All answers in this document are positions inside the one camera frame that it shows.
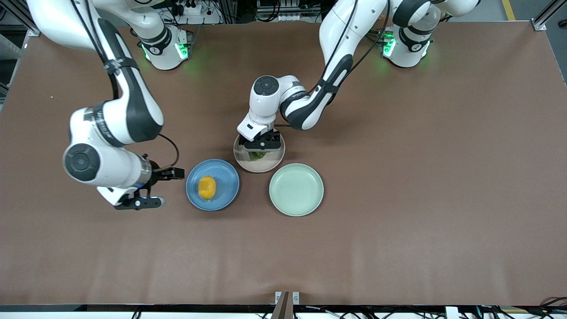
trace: green vegetable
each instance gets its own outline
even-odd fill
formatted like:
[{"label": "green vegetable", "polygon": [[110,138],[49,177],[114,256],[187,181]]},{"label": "green vegetable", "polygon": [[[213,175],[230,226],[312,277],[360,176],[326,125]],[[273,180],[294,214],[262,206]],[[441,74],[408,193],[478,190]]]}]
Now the green vegetable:
[{"label": "green vegetable", "polygon": [[268,154],[268,152],[248,152],[251,161],[257,161],[266,156],[266,154]]}]

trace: cable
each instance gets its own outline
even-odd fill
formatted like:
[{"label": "cable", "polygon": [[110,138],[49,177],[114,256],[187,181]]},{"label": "cable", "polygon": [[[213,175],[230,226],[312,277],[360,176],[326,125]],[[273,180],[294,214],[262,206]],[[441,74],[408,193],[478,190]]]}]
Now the cable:
[{"label": "cable", "polygon": [[270,15],[270,17],[269,17],[267,20],[262,20],[262,19],[256,17],[256,20],[262,21],[262,22],[271,22],[271,21],[274,21],[275,18],[277,18],[278,15],[280,14],[280,9],[281,9],[280,0],[274,0],[274,10],[272,11],[272,14]]},{"label": "cable", "polygon": [[[96,54],[98,54],[100,60],[103,63],[106,63],[108,61],[108,58],[106,57],[104,52],[101,52],[102,45],[100,44],[100,39],[99,39],[98,35],[96,34],[95,24],[92,21],[91,7],[88,4],[88,1],[85,2],[85,4],[87,6],[87,13],[88,13],[88,16],[89,16],[89,20],[91,22],[92,30],[95,33],[95,37],[93,37],[91,31],[88,29],[87,23],[84,21],[83,16],[81,15],[81,12],[79,12],[79,8],[77,8],[77,4],[75,3],[75,1],[70,0],[70,2],[73,5],[73,9],[75,10],[75,13],[77,13],[77,16],[79,17],[79,20],[81,21],[81,24],[83,25],[85,32],[87,32],[89,39],[91,39],[91,42],[92,42],[93,46],[95,47]],[[110,79],[110,84],[112,86],[112,98],[117,99],[118,98],[118,85],[116,84],[116,77],[114,76],[114,74],[109,74],[108,78]]]},{"label": "cable", "polygon": [[345,312],[338,319],[344,319],[347,314],[352,314],[354,317],[357,317],[358,319],[362,319],[357,314],[355,314],[354,312]]},{"label": "cable", "polygon": [[319,18],[319,16],[320,16],[321,14],[327,13],[327,12],[329,12],[330,10],[331,10],[331,8],[326,9],[325,11],[319,11],[319,14],[317,14],[317,16],[315,17],[315,21],[314,21],[314,22],[317,22],[317,19]]},{"label": "cable", "polygon": [[334,313],[334,312],[332,312],[332,311],[329,311],[329,310],[326,310],[326,309],[322,309],[322,308],[319,308],[319,307],[315,307],[315,306],[305,306],[305,308],[317,309],[317,310],[325,311],[326,313],[331,314],[331,315],[333,315],[333,316],[335,316],[335,317],[337,317],[337,318],[340,318],[340,317],[341,317],[341,316],[339,316],[338,314],[336,314],[336,313]]},{"label": "cable", "polygon": [[386,18],[384,19],[384,25],[382,25],[382,29],[380,29],[380,32],[377,34],[376,41],[374,41],[372,46],[368,49],[368,51],[366,51],[366,53],[360,58],[360,60],[358,60],[358,62],[350,69],[350,71],[348,71],[345,78],[349,76],[349,74],[352,73],[352,71],[356,69],[356,67],[362,62],[362,60],[364,60],[366,56],[368,56],[370,51],[372,51],[372,49],[374,49],[374,47],[378,44],[378,42],[380,42],[380,37],[384,34],[384,31],[386,30],[388,18],[390,18],[390,0],[388,0],[388,7],[386,9]]},{"label": "cable", "polygon": [[173,11],[171,11],[171,9],[169,7],[167,7],[167,10],[171,13],[171,17],[173,18],[175,25],[178,26],[179,23],[177,22],[177,18],[174,16]]},{"label": "cable", "polygon": [[211,0],[209,0],[209,5],[205,4],[205,1],[201,1],[201,4],[206,7],[207,9],[212,9],[213,7],[211,6]]},{"label": "cable", "polygon": [[175,148],[175,160],[174,160],[174,162],[173,162],[172,164],[170,164],[170,165],[163,166],[163,167],[160,167],[160,168],[158,168],[158,169],[155,169],[155,170],[154,170],[155,173],[159,173],[159,172],[161,172],[161,171],[166,171],[166,170],[168,170],[168,169],[171,169],[171,168],[173,168],[173,167],[175,166],[175,164],[177,164],[177,162],[179,161],[179,148],[177,148],[177,145],[175,144],[175,142],[173,142],[169,137],[167,137],[167,136],[165,136],[165,135],[163,135],[163,134],[161,134],[161,133],[158,134],[158,135],[161,136],[161,137],[163,137],[163,138],[165,138],[168,142],[171,143],[171,145],[174,146],[174,148]]},{"label": "cable", "polygon": [[[349,28],[350,21],[353,19],[353,15],[354,15],[354,12],[356,11],[357,5],[358,5],[358,0],[354,0],[353,11],[351,11],[351,13],[350,13],[349,20],[346,22],[345,28],[342,30],[341,36],[339,37],[337,44],[335,45],[335,49],[333,50],[333,53],[331,54],[329,61],[325,64],[325,68],[323,69],[323,74],[321,75],[321,78],[323,78],[325,76],[325,72],[327,72],[327,68],[329,68],[330,62],[333,60],[335,53],[337,53],[338,45],[341,43],[342,37],[345,35],[346,30]],[[311,94],[311,92],[313,92],[315,90],[315,88],[317,88],[317,86],[318,86],[318,84],[315,84],[315,86],[311,90],[309,90],[309,94]]]},{"label": "cable", "polygon": [[392,312],[390,312],[389,314],[385,315],[384,318],[382,318],[382,319],[387,319],[389,316],[393,315],[393,313],[397,312],[398,310],[400,310],[400,308],[396,308],[396,309],[392,310]]},{"label": "cable", "polygon": [[439,20],[439,22],[447,22],[449,21],[449,19],[451,19],[453,16],[450,14],[446,14],[445,17],[441,20]]},{"label": "cable", "polygon": [[547,306],[550,306],[550,305],[552,305],[552,304],[554,304],[554,303],[556,303],[556,302],[558,302],[558,301],[561,301],[561,300],[567,300],[567,297],[555,298],[555,299],[553,299],[553,300],[551,300],[551,301],[548,301],[548,302],[546,302],[545,304],[541,304],[541,305],[539,305],[539,306],[540,306],[540,307],[547,307]]},{"label": "cable", "polygon": [[142,307],[136,308],[136,311],[132,314],[132,319],[140,319],[140,317],[142,317]]},{"label": "cable", "polygon": [[[138,35],[136,34],[136,31],[134,31],[133,28],[130,28],[130,34],[133,37],[138,37]],[[138,41],[138,43],[136,43],[136,47],[142,48],[142,41]]]},{"label": "cable", "polygon": [[[99,46],[99,48],[100,48],[100,50],[101,50],[101,52],[102,52],[102,55],[103,55],[103,57],[104,57],[104,59],[105,59],[104,63],[106,63],[106,62],[108,61],[108,56],[104,53],[103,45],[100,43],[99,35],[96,33],[95,22],[92,20],[91,6],[88,4],[88,1],[86,2],[86,4],[87,4],[88,19],[90,20],[92,30],[93,30],[94,33],[95,33],[95,34],[94,34],[94,35],[95,35],[94,38],[95,38],[96,43],[97,43],[97,45]],[[111,86],[112,86],[112,98],[113,98],[113,99],[117,99],[117,98],[118,98],[118,84],[116,83],[116,77],[114,76],[114,74],[109,74],[109,75],[108,75],[108,78],[110,79],[110,84],[111,84]]]},{"label": "cable", "polygon": [[501,313],[504,314],[504,316],[506,316],[508,319],[516,319],[514,317],[512,317],[511,315],[509,315],[508,313],[506,313],[504,310],[502,310],[502,308],[500,308],[500,306],[494,306],[498,311],[500,311]]},{"label": "cable", "polygon": [[214,7],[217,9],[218,13],[219,13],[219,14],[222,14],[222,17],[223,17],[223,19],[224,19],[224,24],[232,24],[232,20],[229,19],[229,18],[233,18],[233,16],[231,16],[231,15],[228,15],[228,16],[227,16],[227,15],[225,14],[225,11],[222,10],[222,9],[219,7],[219,5],[218,5],[218,3],[217,3],[216,1],[213,1],[213,5],[214,5]]}]

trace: yellow tape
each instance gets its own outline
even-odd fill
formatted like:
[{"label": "yellow tape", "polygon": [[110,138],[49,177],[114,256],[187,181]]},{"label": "yellow tape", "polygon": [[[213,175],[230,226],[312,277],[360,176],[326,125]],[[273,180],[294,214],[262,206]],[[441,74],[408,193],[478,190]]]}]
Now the yellow tape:
[{"label": "yellow tape", "polygon": [[514,16],[514,11],[512,11],[510,0],[502,0],[502,5],[504,6],[504,11],[506,11],[506,17],[508,18],[508,21],[515,21],[516,17]]}]

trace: blue plate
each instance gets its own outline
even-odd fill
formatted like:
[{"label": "blue plate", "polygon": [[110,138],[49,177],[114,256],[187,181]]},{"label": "blue plate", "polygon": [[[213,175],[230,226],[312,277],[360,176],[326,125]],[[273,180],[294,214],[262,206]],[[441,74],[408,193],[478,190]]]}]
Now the blue plate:
[{"label": "blue plate", "polygon": [[[217,192],[213,198],[204,200],[199,195],[199,180],[205,176],[214,178]],[[230,163],[222,159],[207,159],[191,170],[187,177],[187,197],[191,204],[203,211],[218,211],[227,207],[236,198],[240,188],[238,173]]]}]

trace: black cable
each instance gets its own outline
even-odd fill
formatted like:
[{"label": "black cable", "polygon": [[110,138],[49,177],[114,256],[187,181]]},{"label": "black cable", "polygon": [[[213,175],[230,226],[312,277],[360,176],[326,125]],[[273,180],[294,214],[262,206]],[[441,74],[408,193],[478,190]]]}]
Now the black cable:
[{"label": "black cable", "polygon": [[278,15],[280,14],[280,9],[281,9],[281,3],[280,0],[274,0],[274,10],[272,11],[272,14],[270,15],[270,17],[266,20],[262,20],[260,18],[256,18],[258,21],[262,21],[262,22],[271,22],[274,21],[275,18],[278,17]]},{"label": "black cable", "polygon": [[445,17],[441,20],[439,20],[439,22],[447,22],[449,21],[449,19],[451,19],[453,16],[450,14],[446,14]]},{"label": "black cable", "polygon": [[540,307],[547,307],[547,306],[552,305],[552,304],[554,304],[554,303],[556,303],[556,302],[558,302],[558,301],[561,301],[561,300],[567,300],[567,297],[555,298],[555,299],[553,299],[553,300],[551,300],[551,301],[548,301],[548,302],[546,302],[545,304],[541,304],[541,305],[539,305],[539,306],[540,306]]},{"label": "black cable", "polygon": [[420,310],[420,309],[415,308],[415,307],[404,307],[404,308],[402,308],[402,309],[407,309],[407,310],[410,310],[410,311],[412,311],[412,312],[414,312],[414,313],[427,313],[427,314],[431,315],[431,318],[429,318],[429,319],[433,319],[433,315],[436,315],[436,318],[435,318],[435,319],[445,318],[445,317],[446,317],[444,313],[429,312],[429,311],[425,311],[425,310]]},{"label": "black cable", "polygon": [[496,308],[498,311],[500,311],[501,313],[504,314],[504,316],[508,317],[508,319],[516,319],[514,317],[512,317],[511,315],[509,315],[507,312],[505,312],[504,310],[502,310],[502,308],[500,308],[500,306],[494,306],[494,308]]},{"label": "black cable", "polygon": [[[138,37],[133,28],[130,28],[130,34],[134,37]],[[142,48],[142,41],[138,41],[138,43],[136,43],[136,47]]]},{"label": "black cable", "polygon": [[352,71],[356,69],[356,67],[362,62],[362,60],[364,60],[366,56],[368,56],[370,51],[372,51],[372,49],[374,49],[374,47],[378,44],[378,42],[380,42],[380,37],[384,34],[384,31],[386,30],[386,25],[388,24],[388,18],[390,18],[390,0],[388,0],[388,7],[386,8],[386,18],[384,19],[384,25],[382,25],[382,29],[380,29],[380,32],[377,34],[376,41],[374,41],[372,46],[366,51],[366,53],[360,58],[360,60],[356,62],[356,64],[350,69],[350,71],[348,71],[345,78],[349,76],[349,74],[352,73]]},{"label": "black cable", "polygon": [[167,10],[170,12],[171,17],[174,19],[175,26],[178,26],[178,25],[179,25],[179,22],[177,22],[177,18],[174,16],[173,11],[171,11],[171,9],[170,9],[169,7],[166,7],[166,8],[167,8]]},{"label": "black cable", "polygon": [[222,14],[222,17],[225,20],[224,24],[232,24],[232,20],[229,19],[229,18],[233,18],[233,16],[231,16],[231,15],[227,16],[225,11],[219,7],[219,5],[216,1],[213,1],[213,5],[214,5],[215,9],[217,9],[218,13]]},{"label": "black cable", "polygon": [[496,312],[496,308],[495,307],[490,307],[490,312],[492,313],[492,317],[494,319],[500,319],[500,316],[498,315],[498,313]]},{"label": "black cable", "polygon": [[549,318],[551,318],[551,319],[555,319],[555,318],[553,318],[553,316],[551,315],[552,313],[554,313],[554,312],[553,312],[553,311],[550,311],[550,312],[544,314],[544,315],[543,315],[541,318],[539,318],[539,319],[545,319],[546,317],[549,317]]},{"label": "black cable", "polygon": [[361,310],[361,313],[367,318],[367,319],[379,319],[371,310],[369,309],[363,309]]},{"label": "black cable", "polygon": [[340,316],[338,319],[344,319],[347,314],[352,314],[354,317],[357,317],[358,319],[362,319],[362,318],[360,318],[360,317],[359,317],[356,313],[354,313],[354,312],[345,312],[345,313],[343,313],[342,316]]},{"label": "black cable", "polygon": [[317,19],[319,18],[319,16],[320,16],[321,14],[327,13],[327,12],[329,12],[330,10],[331,10],[331,9],[329,8],[329,9],[326,9],[325,11],[319,11],[319,14],[317,14],[317,16],[315,17],[315,21],[314,21],[314,22],[317,22]]},{"label": "black cable", "polygon": [[370,40],[370,42],[374,43],[376,42],[376,39],[372,39],[368,34],[364,36],[365,38],[367,38],[368,40]]},{"label": "black cable", "polygon": [[[79,8],[77,8],[77,4],[75,3],[75,1],[70,0],[70,2],[73,5],[73,9],[75,10],[75,13],[77,13],[77,16],[79,17],[79,20],[81,21],[81,24],[83,25],[85,32],[87,33],[89,39],[91,39],[91,42],[92,42],[93,46],[95,47],[96,54],[98,54],[100,60],[103,63],[106,63],[108,61],[108,58],[106,57],[104,52],[101,51],[102,45],[100,44],[100,39],[99,39],[98,35],[96,34],[95,24],[92,21],[91,6],[88,4],[88,2],[85,2],[86,6],[87,6],[88,17],[89,17],[89,20],[91,22],[91,27],[92,27],[92,30],[95,33],[94,37],[93,37],[91,31],[89,31],[87,23],[84,21],[83,16],[81,15],[81,12],[79,12]],[[116,83],[116,77],[114,76],[114,74],[109,74],[108,78],[110,79],[110,84],[112,86],[112,98],[117,99],[118,98],[118,85]]]},{"label": "black cable", "polygon": [[[87,4],[88,19],[90,20],[92,30],[95,33],[94,38],[95,38],[96,43],[99,46],[99,48],[102,52],[102,55],[105,59],[105,61],[103,63],[106,63],[108,61],[108,56],[104,53],[103,45],[100,43],[99,35],[96,33],[95,22],[92,20],[91,6],[88,4],[88,2],[86,2],[86,4]],[[109,74],[108,78],[110,79],[110,85],[112,86],[112,98],[117,99],[118,98],[118,84],[116,83],[116,77],[114,76],[114,74]]]},{"label": "black cable", "polygon": [[234,24],[234,23],[236,22],[236,18],[238,17],[238,12],[236,12],[236,16],[230,15],[230,5],[229,5],[228,3],[225,3],[225,5],[226,5],[226,8],[227,8],[228,11],[229,11],[228,14],[225,12],[225,7],[224,7],[221,3],[219,3],[219,6],[220,6],[221,9],[222,9],[223,15],[230,18],[230,19],[229,19],[230,24]]},{"label": "black cable", "polygon": [[392,310],[389,314],[385,315],[384,318],[382,318],[382,319],[388,319],[389,316],[393,315],[398,310],[400,310],[400,308],[396,308],[396,309]]},{"label": "black cable", "polygon": [[[341,43],[342,37],[345,35],[346,30],[348,30],[348,28],[349,28],[350,21],[353,19],[354,12],[356,11],[357,5],[358,5],[358,0],[354,0],[353,11],[350,13],[349,20],[346,22],[345,28],[342,30],[341,36],[337,40],[337,44],[335,45],[335,49],[333,50],[333,53],[331,53],[331,57],[329,58],[329,61],[325,64],[325,68],[323,69],[323,74],[321,74],[321,78],[323,78],[325,76],[325,72],[327,72],[327,68],[329,68],[329,64],[333,60],[335,53],[337,53],[338,45]],[[315,84],[315,86],[311,90],[309,90],[309,94],[311,94],[311,92],[313,92],[317,86],[318,86],[318,84]]]},{"label": "black cable", "polygon": [[171,145],[174,146],[174,148],[175,148],[175,160],[174,160],[174,162],[173,162],[172,164],[170,164],[170,165],[163,166],[163,167],[160,167],[160,168],[158,168],[158,169],[155,169],[154,172],[156,172],[156,173],[157,173],[157,172],[161,172],[161,171],[168,170],[168,169],[170,169],[170,168],[173,168],[173,167],[175,166],[175,164],[177,164],[177,162],[179,161],[179,148],[177,147],[177,144],[175,144],[175,142],[173,142],[169,137],[167,137],[167,136],[165,136],[165,135],[163,135],[163,134],[161,134],[161,133],[158,134],[158,136],[161,136],[161,137],[165,138],[168,142],[171,143]]}]

